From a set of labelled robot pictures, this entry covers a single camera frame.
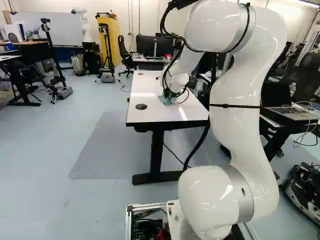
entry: white wall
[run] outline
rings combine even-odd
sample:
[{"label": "white wall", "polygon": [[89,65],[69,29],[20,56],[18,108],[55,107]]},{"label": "white wall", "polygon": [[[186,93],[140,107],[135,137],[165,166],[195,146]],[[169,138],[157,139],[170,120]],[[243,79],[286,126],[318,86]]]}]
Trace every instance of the white wall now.
[{"label": "white wall", "polygon": [[[119,32],[125,38],[127,49],[135,49],[136,34],[152,35],[159,32],[159,23],[169,0],[12,0],[17,11],[21,12],[70,12],[73,7],[88,10],[88,21],[92,28],[93,39],[99,41],[96,12],[109,12],[118,15]],[[252,6],[264,8],[267,0],[251,0]],[[186,19],[192,5],[179,11],[173,10],[166,19],[169,32],[184,34]],[[302,42],[312,24],[317,9],[298,0],[269,0],[267,8],[278,12],[284,18],[288,28],[288,41]]]},{"label": "white wall", "polygon": [[112,9],[118,16],[119,34],[125,37],[126,45],[129,45],[128,0],[14,0],[14,3],[19,12],[70,13],[74,7],[85,8],[93,40],[97,43],[100,38],[95,16],[97,12],[110,12]]}]

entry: white desk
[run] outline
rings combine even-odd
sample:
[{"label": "white desk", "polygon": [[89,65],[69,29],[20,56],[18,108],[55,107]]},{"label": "white desk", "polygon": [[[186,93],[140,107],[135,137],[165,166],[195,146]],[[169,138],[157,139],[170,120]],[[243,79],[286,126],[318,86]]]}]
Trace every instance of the white desk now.
[{"label": "white desk", "polygon": [[205,73],[200,73],[199,74],[204,80],[207,82],[211,83],[211,77],[207,76]]},{"label": "white desk", "polygon": [[154,58],[145,58],[143,55],[132,56],[132,60],[138,63],[170,63],[171,60],[167,60],[166,58],[162,59],[154,59]]},{"label": "white desk", "polygon": [[[133,73],[130,102],[126,118],[127,126],[137,123],[159,125],[172,122],[207,121],[209,112],[189,91],[188,99],[177,105],[165,106],[158,98],[162,94],[161,71],[137,70]],[[178,102],[186,99],[187,91],[178,98]],[[147,109],[138,110],[136,105],[146,104]]]},{"label": "white desk", "polygon": [[[182,171],[161,171],[165,131],[204,127],[208,123],[208,110],[191,91],[185,102],[173,106],[163,105],[158,98],[163,88],[160,79],[156,79],[160,74],[161,71],[145,70],[133,73],[126,126],[134,127],[141,133],[152,131],[150,172],[134,175],[133,185],[177,181]],[[182,102],[187,95],[185,92],[178,101]],[[139,110],[136,108],[138,104],[145,104],[147,108]]]},{"label": "white desk", "polygon": [[10,60],[10,59],[16,59],[22,57],[21,55],[2,55],[0,56],[0,63]]}]

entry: cable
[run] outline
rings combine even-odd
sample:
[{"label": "cable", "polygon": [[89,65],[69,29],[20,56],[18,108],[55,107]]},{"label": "cable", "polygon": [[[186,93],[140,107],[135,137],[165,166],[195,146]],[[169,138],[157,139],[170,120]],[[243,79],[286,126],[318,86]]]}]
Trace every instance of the cable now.
[{"label": "cable", "polygon": [[191,158],[193,157],[193,155],[196,153],[196,151],[200,148],[200,146],[202,145],[202,143],[205,141],[206,136],[208,135],[209,129],[210,129],[210,121],[209,121],[209,117],[207,120],[207,124],[203,130],[203,133],[199,139],[199,141],[196,143],[194,149],[190,152],[190,154],[188,155],[188,157],[186,158],[184,165],[183,165],[183,171],[187,170],[188,168],[188,164],[191,160]]},{"label": "cable", "polygon": [[187,87],[184,86],[182,92],[173,92],[171,91],[170,87],[168,86],[167,84],[167,81],[166,81],[166,76],[167,76],[167,73],[169,73],[170,75],[170,72],[169,72],[169,69],[171,68],[171,66],[174,64],[174,62],[180,57],[181,53],[182,53],[182,50],[184,48],[184,46],[187,44],[186,41],[185,41],[185,38],[182,37],[182,36],[177,36],[177,35],[173,35],[171,33],[169,33],[167,30],[166,30],[166,27],[165,27],[165,22],[166,22],[166,17],[168,15],[168,13],[173,10],[174,8],[176,7],[176,1],[175,0],[172,0],[168,3],[168,7],[166,8],[166,10],[164,11],[163,15],[162,15],[162,18],[161,18],[161,21],[160,21],[160,32],[161,32],[161,35],[166,38],[166,39],[181,39],[183,40],[183,45],[182,45],[182,48],[179,50],[178,54],[172,59],[172,61],[170,62],[170,64],[167,66],[167,68],[164,70],[164,73],[163,73],[163,77],[162,77],[162,86],[164,88],[163,90],[163,93],[164,93],[164,97],[168,98],[169,102],[171,102],[171,99],[172,98],[178,98],[180,97],[182,94],[185,93]]},{"label": "cable", "polygon": [[[296,104],[301,104],[301,103],[307,103],[309,107],[311,107],[312,110],[315,110],[315,108],[312,106],[312,103],[309,102],[309,101],[298,101],[296,102]],[[291,114],[305,114],[305,113],[309,113],[310,111],[305,109],[305,108],[299,108],[299,107],[295,107],[295,106],[291,106],[291,105],[282,105],[281,106],[282,109],[288,111],[289,113]],[[309,117],[308,119],[308,125],[307,125],[307,128],[305,130],[305,132],[299,136],[296,140],[293,140],[293,147],[294,148],[299,148],[301,145],[302,146],[307,146],[307,147],[313,147],[313,146],[316,146],[318,144],[318,137],[316,137],[316,143],[313,144],[313,145],[306,145],[306,144],[303,144],[302,141],[304,140],[305,136],[309,133],[312,133],[318,126],[318,123],[315,124],[314,128],[312,130],[309,130],[311,126],[311,118]]]},{"label": "cable", "polygon": [[120,90],[121,90],[122,92],[125,92],[125,93],[130,93],[130,92],[131,92],[131,90],[130,90],[130,91],[123,90],[123,88],[125,88],[126,85],[124,85],[124,84],[121,82],[120,79],[118,79],[118,82],[123,85],[123,86],[120,88]]},{"label": "cable", "polygon": [[178,104],[184,103],[184,102],[187,101],[187,99],[189,98],[190,92],[189,92],[188,89],[186,89],[186,91],[187,91],[188,95],[186,96],[185,100],[183,100],[183,101],[181,101],[181,102],[178,102]]},{"label": "cable", "polygon": [[165,143],[163,143],[163,146],[165,146],[165,148],[168,149],[168,150],[173,154],[173,156],[174,156],[181,164],[185,165],[185,164],[177,157],[177,155],[176,155]]}]

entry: wooden tabletop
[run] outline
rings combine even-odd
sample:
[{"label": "wooden tabletop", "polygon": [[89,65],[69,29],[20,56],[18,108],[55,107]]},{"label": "wooden tabletop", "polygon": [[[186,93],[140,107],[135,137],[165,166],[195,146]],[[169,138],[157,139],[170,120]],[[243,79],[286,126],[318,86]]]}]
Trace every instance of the wooden tabletop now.
[{"label": "wooden tabletop", "polygon": [[[48,41],[23,41],[23,42],[13,42],[12,45],[35,45],[35,44],[44,44]],[[6,41],[0,41],[0,46],[5,46]]]}]

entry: stand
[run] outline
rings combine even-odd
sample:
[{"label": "stand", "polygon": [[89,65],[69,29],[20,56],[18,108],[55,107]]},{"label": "stand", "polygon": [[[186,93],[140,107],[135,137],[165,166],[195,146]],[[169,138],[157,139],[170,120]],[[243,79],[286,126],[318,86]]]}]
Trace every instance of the stand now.
[{"label": "stand", "polygon": [[[111,73],[112,77],[106,76],[104,80],[101,80],[102,83],[114,83],[115,82],[115,66],[112,61],[112,52],[111,52],[111,44],[110,44],[110,35],[109,35],[109,25],[105,23],[99,23],[99,32],[104,35],[104,43],[105,43],[105,53],[106,57],[98,75],[98,79],[101,79],[103,73]],[[104,69],[106,62],[108,61],[108,70]]]},{"label": "stand", "polygon": [[[73,93],[73,89],[71,86],[66,85],[66,78],[64,77],[64,75],[62,73],[61,67],[59,65],[59,62],[58,62],[58,59],[57,59],[57,56],[56,56],[56,53],[54,50],[54,45],[52,43],[52,39],[51,39],[51,36],[49,33],[50,28],[47,25],[47,23],[50,23],[51,21],[50,21],[50,19],[47,19],[47,18],[41,18],[41,22],[42,22],[41,29],[46,34],[46,37],[47,37],[47,40],[48,40],[49,46],[50,46],[51,56],[52,56],[52,59],[56,65],[56,69],[59,73],[59,78],[54,78],[54,80],[51,81],[51,84],[46,85],[46,87],[51,90],[51,93],[50,93],[52,95],[51,103],[55,104],[57,97],[61,100],[67,98],[69,95],[71,95]],[[59,82],[62,83],[63,87],[55,87],[54,86],[55,84],[57,84]]]},{"label": "stand", "polygon": [[161,171],[162,153],[164,146],[163,130],[152,132],[150,172],[133,175],[132,184],[155,184],[178,181],[183,171]]}]

